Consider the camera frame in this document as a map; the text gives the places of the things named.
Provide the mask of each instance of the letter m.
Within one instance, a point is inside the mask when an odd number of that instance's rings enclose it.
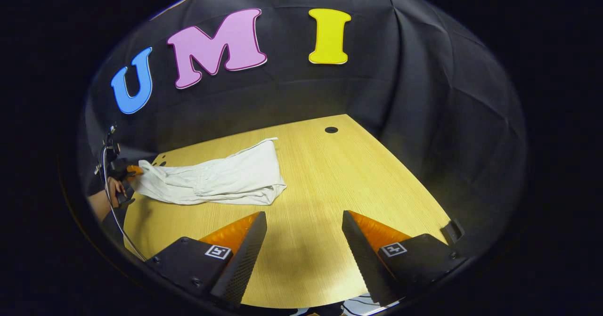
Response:
[[[201,80],[202,74],[192,66],[192,58],[210,75],[218,73],[220,59],[228,47],[226,70],[237,71],[262,65],[267,57],[260,52],[256,39],[256,18],[260,9],[245,9],[229,14],[213,38],[196,26],[190,26],[168,38],[174,46],[178,69],[176,87],[183,89]]]

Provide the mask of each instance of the white towel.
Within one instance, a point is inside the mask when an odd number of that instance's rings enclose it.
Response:
[[[225,159],[193,166],[152,166],[141,160],[144,174],[132,188],[155,200],[175,204],[216,202],[267,206],[287,187],[280,176],[273,140],[267,138]]]

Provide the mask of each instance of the table surface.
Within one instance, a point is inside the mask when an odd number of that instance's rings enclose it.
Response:
[[[327,127],[339,131],[326,133]],[[341,231],[344,210],[409,236],[429,233],[446,242],[440,228],[448,223],[448,215],[388,149],[346,114],[209,140],[162,153],[155,162],[198,164],[271,137],[278,138],[274,145],[288,185],[273,204],[180,206],[135,193],[125,231],[140,251],[149,258],[179,237],[200,239],[265,211],[268,231],[242,303],[308,308],[367,292]]]

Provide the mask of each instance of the yellow letter i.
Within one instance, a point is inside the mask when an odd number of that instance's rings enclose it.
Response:
[[[351,21],[347,13],[333,9],[311,9],[310,16],[316,20],[316,48],[308,56],[315,64],[343,64],[347,55],[343,52],[343,29]]]

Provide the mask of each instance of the black fabric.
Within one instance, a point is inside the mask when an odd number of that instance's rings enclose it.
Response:
[[[260,8],[256,32],[268,61],[177,89],[168,37],[191,25],[214,35],[235,11]],[[351,15],[344,65],[313,65],[313,8]],[[153,93],[122,114],[110,82],[148,46]],[[467,234],[471,256],[502,232],[522,190],[527,143],[521,104],[502,66],[473,33],[423,0],[187,0],[116,46],[91,88],[102,127],[117,122],[121,144],[149,153],[282,123],[347,113],[425,185]]]
[[[92,151],[92,147],[99,147],[98,151],[102,148],[103,142],[102,138],[98,139],[98,145],[90,145],[87,140],[87,130],[89,130],[89,126],[85,124],[84,115],[80,116],[80,122],[78,124],[77,131],[77,145],[75,155],[77,156],[77,174],[81,178],[82,183],[84,183],[84,188],[82,188],[85,196],[92,196],[97,192],[104,190],[104,183],[101,180],[101,177],[98,174],[94,174],[94,168],[98,164],[98,155],[94,155]]]

